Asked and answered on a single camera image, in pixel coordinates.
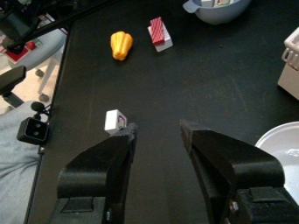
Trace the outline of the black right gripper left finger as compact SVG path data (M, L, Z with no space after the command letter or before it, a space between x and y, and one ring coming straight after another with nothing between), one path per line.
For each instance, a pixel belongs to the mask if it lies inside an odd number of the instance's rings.
M60 171L49 224L124 224L135 150L131 123L71 160Z

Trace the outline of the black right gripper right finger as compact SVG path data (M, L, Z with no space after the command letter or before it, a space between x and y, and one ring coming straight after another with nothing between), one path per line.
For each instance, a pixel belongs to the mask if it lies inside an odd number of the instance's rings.
M299 224L279 160L254 145L180 121L210 224Z

